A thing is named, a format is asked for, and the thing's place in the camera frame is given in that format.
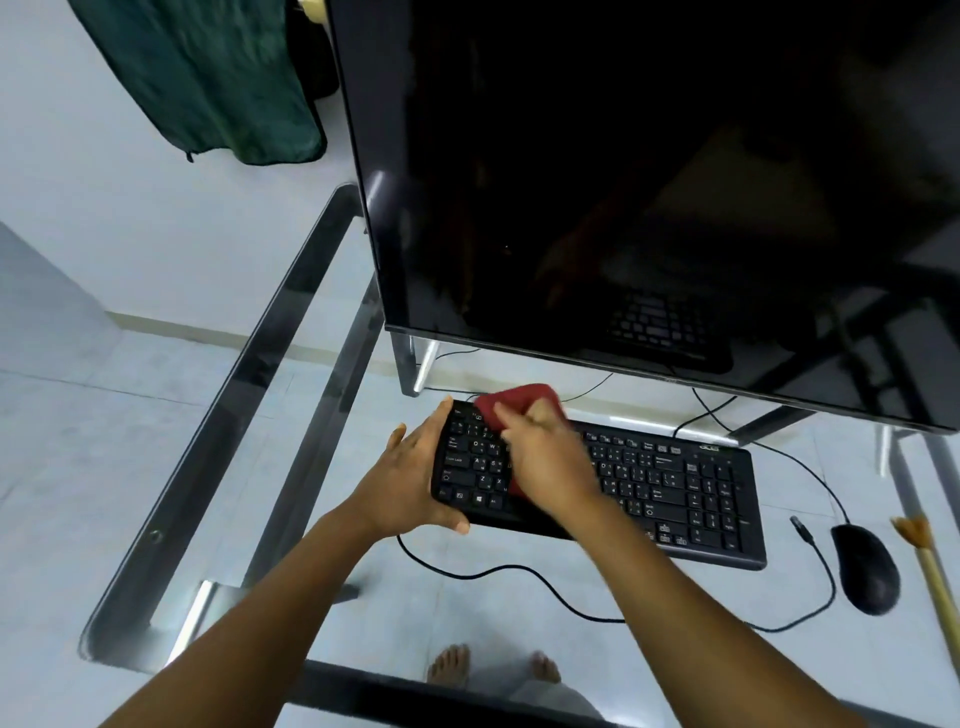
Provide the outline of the person's left forearm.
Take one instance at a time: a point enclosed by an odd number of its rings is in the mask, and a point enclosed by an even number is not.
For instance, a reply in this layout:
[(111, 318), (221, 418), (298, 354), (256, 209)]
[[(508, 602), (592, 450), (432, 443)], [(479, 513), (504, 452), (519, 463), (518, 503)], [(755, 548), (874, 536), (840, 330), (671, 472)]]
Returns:
[(99, 728), (272, 728), (334, 598), (388, 533), (383, 518), (355, 498), (322, 516)]

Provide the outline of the green hanging cloth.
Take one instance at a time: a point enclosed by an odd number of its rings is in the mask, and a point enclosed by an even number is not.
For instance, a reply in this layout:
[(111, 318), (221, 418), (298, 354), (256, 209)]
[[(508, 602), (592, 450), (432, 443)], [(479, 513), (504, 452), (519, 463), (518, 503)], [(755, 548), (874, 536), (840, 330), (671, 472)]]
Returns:
[(316, 103), (339, 80), (301, 0), (67, 0), (130, 98), (186, 154), (309, 164), (328, 146)]

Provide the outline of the person's right forearm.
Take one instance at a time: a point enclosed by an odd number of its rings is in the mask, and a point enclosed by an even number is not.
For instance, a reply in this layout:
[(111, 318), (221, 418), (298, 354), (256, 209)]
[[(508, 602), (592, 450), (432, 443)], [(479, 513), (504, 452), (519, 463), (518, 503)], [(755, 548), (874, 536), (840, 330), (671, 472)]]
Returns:
[(681, 571), (613, 501), (553, 515), (588, 555), (682, 728), (867, 728)]

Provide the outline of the person's left foot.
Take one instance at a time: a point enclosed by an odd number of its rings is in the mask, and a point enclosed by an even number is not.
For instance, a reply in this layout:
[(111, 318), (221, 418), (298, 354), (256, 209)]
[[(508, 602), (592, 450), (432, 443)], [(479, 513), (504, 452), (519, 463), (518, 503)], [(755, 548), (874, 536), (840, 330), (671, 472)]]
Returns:
[(428, 667), (425, 683), (450, 689), (465, 689), (472, 669), (472, 651), (467, 644), (453, 644), (441, 651)]

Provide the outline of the person's left hand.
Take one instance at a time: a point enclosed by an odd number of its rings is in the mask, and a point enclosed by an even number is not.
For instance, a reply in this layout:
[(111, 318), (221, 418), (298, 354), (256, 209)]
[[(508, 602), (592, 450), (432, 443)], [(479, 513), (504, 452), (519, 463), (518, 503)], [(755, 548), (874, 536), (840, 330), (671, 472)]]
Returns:
[(346, 499), (346, 511), (376, 539), (401, 536), (423, 524), (422, 508), (439, 503), (431, 491), (434, 458), (453, 398), (444, 397), (415, 429), (404, 423), (391, 433), (371, 469)]

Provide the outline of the red cleaning cloth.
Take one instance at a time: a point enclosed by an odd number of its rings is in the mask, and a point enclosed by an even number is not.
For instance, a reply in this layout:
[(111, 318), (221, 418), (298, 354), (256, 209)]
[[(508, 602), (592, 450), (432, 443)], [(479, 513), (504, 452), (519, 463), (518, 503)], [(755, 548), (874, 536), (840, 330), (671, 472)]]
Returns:
[[(551, 400), (558, 409), (562, 410), (563, 417), (572, 431), (572, 438), (549, 449), (511, 450), (510, 445), (501, 437), (503, 424), (495, 413), (495, 403), (505, 403), (508, 407), (523, 413), (540, 398)], [(546, 384), (527, 384), (491, 394), (482, 394), (476, 399), (475, 405), (486, 423), (507, 446), (512, 470), (512, 487), (544, 512), (550, 515), (558, 514), (575, 490), (581, 442), (571, 428), (556, 392)]]

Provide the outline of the person's right hand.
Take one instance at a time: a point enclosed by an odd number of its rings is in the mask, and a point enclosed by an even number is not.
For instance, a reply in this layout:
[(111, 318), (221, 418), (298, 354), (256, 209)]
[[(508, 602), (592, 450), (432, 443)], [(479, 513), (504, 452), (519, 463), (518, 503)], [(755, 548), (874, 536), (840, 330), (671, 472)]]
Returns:
[(524, 413), (494, 404), (515, 480), (540, 510), (577, 538), (603, 505), (594, 466), (562, 410), (542, 397)]

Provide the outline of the glass desk with metal frame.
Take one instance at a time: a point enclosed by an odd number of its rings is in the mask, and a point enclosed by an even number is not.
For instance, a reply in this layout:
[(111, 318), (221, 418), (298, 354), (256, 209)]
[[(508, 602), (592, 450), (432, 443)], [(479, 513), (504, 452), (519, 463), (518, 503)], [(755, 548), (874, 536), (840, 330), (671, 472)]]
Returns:
[[(841, 591), (832, 609), (790, 632), (768, 634), (777, 647), (865, 713), (872, 726), (911, 725), (960, 728), (960, 683), (941, 631), (922, 570), (908, 543), (887, 523), (891, 515), (922, 513), (917, 485), (933, 481), (944, 494), (930, 500), (926, 514), (940, 545), (938, 561), (953, 600), (960, 607), (960, 442), (954, 432), (928, 428), (917, 415), (934, 413), (934, 397), (920, 383), (918, 343), (909, 327), (926, 321), (891, 295), (846, 314), (841, 334), (821, 325), (813, 355), (776, 355), (770, 379), (762, 365), (747, 383), (804, 384), (814, 374), (838, 376), (860, 411), (846, 411), (791, 399), (774, 391), (758, 393), (730, 386), (723, 376), (690, 369), (684, 358), (659, 353), (653, 362), (619, 352), (540, 355), (530, 349), (478, 343), (470, 338), (427, 332), (416, 337), (440, 342), (426, 385), (417, 397), (402, 394), (395, 358), (381, 358), (378, 342), (385, 315), (378, 263), (362, 259), (371, 274), (349, 330), (334, 341), (321, 366), (326, 381), (302, 439), (294, 441), (291, 465), (253, 498), (260, 507), (252, 524), (237, 523), (218, 495), (275, 375), (287, 373), (291, 343), (308, 317), (325, 279), (337, 279), (334, 256), (344, 237), (368, 227), (367, 212), (379, 225), (400, 217), (398, 192), (382, 174), (360, 185), (335, 189), (297, 253), (232, 370), (180, 457), (158, 501), (79, 638), (78, 654), (91, 663), (152, 675), (175, 657), (178, 640), (194, 641), (241, 601), (304, 536), (307, 528), (353, 489), (377, 460), (383, 441), (361, 434), (360, 425), (391, 429), (407, 420), (412, 429), (438, 403), (440, 394), (462, 399), (473, 391), (494, 391), (522, 383), (550, 383), (565, 400), (571, 420), (609, 422), (614, 427), (671, 436), (684, 412), (659, 415), (671, 404), (663, 391), (643, 390), (647, 380), (695, 387), (719, 399), (737, 394), (738, 406), (790, 407), (772, 418), (746, 410), (722, 414), (728, 434), (702, 421), (678, 438), (746, 451), (753, 468), (767, 565), (763, 571), (735, 569), (679, 559), (704, 588), (750, 623), (779, 625), (821, 603), (820, 565), (794, 534), (791, 512), (813, 532), (834, 576), (839, 568), (830, 528), (842, 513), (829, 504), (808, 513), (808, 497), (785, 494), (816, 482), (795, 472), (774, 453), (759, 451), (763, 435), (779, 451), (796, 452), (818, 472), (846, 505), (852, 521), (886, 544), (901, 575), (898, 605), (885, 616), (859, 613)], [(289, 704), (351, 719), (411, 728), (572, 728), (592, 725), (546, 708), (504, 699), (457, 693), (423, 684), (414, 664), (390, 665), (393, 648), (417, 648), (426, 640), (450, 642), (457, 626), (467, 638), (489, 638), (474, 655), (499, 662), (498, 651), (522, 650), (523, 642), (545, 643), (557, 658), (583, 651), (568, 679), (579, 678), (613, 724), (654, 724), (674, 717), (640, 656), (629, 655), (622, 625), (582, 620), (557, 605), (540, 584), (502, 571), (482, 583), (453, 580), (408, 560), (393, 539), (382, 542), (362, 569), (348, 578), (349, 599), (336, 603), (332, 624), (318, 634), (314, 658), (297, 675)]]

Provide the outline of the black computer mouse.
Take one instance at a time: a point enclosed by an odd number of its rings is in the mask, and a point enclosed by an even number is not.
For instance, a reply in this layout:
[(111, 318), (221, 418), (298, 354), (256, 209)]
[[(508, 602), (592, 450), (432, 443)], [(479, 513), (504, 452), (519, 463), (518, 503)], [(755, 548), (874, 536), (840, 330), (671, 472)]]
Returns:
[(843, 523), (830, 530), (844, 594), (872, 617), (890, 613), (902, 595), (902, 577), (883, 541), (869, 529)]

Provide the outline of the black computer keyboard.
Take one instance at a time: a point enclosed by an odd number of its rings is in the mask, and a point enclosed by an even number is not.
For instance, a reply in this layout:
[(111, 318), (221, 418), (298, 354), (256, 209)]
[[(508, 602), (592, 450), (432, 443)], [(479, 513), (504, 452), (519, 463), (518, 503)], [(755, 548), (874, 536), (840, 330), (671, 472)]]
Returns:
[[(767, 566), (751, 455), (608, 421), (570, 421), (598, 491), (671, 557), (759, 572)], [(455, 400), (438, 440), (431, 495), (472, 525), (570, 540), (515, 484), (507, 445)]]

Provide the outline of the black computer monitor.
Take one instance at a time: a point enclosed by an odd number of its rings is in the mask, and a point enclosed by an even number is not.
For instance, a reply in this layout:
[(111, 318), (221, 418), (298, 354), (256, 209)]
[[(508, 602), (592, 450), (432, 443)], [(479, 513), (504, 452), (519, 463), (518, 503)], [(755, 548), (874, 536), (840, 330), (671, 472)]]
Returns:
[(386, 328), (960, 432), (960, 0), (327, 0)]

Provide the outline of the silver monitor stand leg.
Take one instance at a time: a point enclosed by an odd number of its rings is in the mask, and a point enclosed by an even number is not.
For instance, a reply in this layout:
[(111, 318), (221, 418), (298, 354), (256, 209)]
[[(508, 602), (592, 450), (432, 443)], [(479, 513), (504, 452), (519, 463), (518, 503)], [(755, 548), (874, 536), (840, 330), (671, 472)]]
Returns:
[(418, 397), (426, 387), (441, 342), (391, 331), (390, 344), (401, 394), (410, 398)]

